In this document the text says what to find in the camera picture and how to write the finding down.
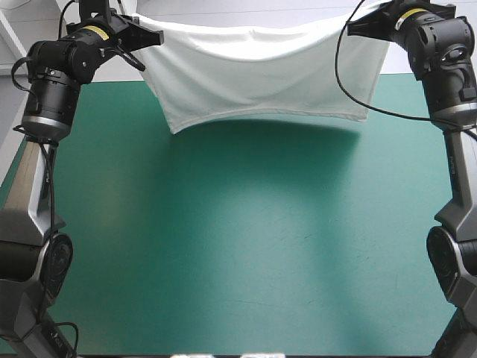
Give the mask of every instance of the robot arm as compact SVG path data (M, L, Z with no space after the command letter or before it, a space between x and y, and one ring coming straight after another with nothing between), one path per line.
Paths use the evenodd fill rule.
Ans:
M436 215L442 224L427 239L429 258L448 302L457 312L432 352L434 357L477 354L477 84L470 56L475 38L455 6L395 0L351 22L348 34L393 41L408 52L422 81L430 119L443 130L452 200Z
M22 118L27 145L0 210L0 337L24 358L76 355L46 310L73 255L70 238L58 231L63 220L52 220L51 189L58 142L70 133L80 87L116 55L143 71L131 52L163 43L161 31L116 14L108 0L79 4L80 24L68 25L62 39L35 43L12 70L26 63L31 88Z

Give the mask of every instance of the green table surface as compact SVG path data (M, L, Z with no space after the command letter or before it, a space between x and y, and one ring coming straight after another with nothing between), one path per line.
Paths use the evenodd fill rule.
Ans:
M381 76L373 103L426 114L411 75ZM55 172L75 259L50 309L80 353L428 354L454 310L425 244L451 195L442 134L316 122L172 136L144 83L85 86Z

